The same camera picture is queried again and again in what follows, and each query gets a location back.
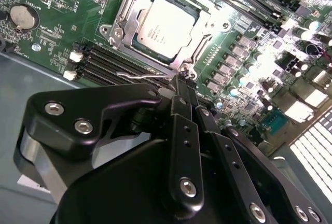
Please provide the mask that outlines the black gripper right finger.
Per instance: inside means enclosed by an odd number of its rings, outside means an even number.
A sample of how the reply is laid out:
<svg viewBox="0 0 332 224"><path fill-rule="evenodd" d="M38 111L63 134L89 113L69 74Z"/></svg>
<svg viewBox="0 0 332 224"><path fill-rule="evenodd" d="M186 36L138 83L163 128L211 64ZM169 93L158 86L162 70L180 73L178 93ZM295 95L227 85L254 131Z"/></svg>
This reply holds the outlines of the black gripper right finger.
<svg viewBox="0 0 332 224"><path fill-rule="evenodd" d="M327 223L315 204L241 131L232 125L218 127L211 111L199 104L190 78L187 87L204 141L225 171L244 223Z"/></svg>

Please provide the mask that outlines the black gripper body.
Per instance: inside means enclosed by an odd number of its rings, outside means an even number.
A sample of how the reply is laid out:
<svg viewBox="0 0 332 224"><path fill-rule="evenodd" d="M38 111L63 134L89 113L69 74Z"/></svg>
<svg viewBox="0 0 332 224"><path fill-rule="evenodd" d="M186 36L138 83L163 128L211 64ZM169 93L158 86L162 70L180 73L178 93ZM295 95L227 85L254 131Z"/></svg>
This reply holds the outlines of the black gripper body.
<svg viewBox="0 0 332 224"><path fill-rule="evenodd" d="M76 180L52 223L178 223L164 205L168 148L144 142ZM222 168L201 156L204 205L188 223L242 223Z"/></svg>

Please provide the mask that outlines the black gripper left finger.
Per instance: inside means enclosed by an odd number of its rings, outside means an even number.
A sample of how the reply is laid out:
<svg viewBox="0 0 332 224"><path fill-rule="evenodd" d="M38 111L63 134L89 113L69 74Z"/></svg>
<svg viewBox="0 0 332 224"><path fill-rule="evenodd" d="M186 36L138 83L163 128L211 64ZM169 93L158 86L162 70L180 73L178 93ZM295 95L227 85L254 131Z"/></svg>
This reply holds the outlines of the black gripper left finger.
<svg viewBox="0 0 332 224"><path fill-rule="evenodd" d="M200 134L188 77L173 90L147 83L41 92L26 104L14 160L41 180L57 205L79 178L144 142L167 144L164 205L198 213L204 205Z"/></svg>

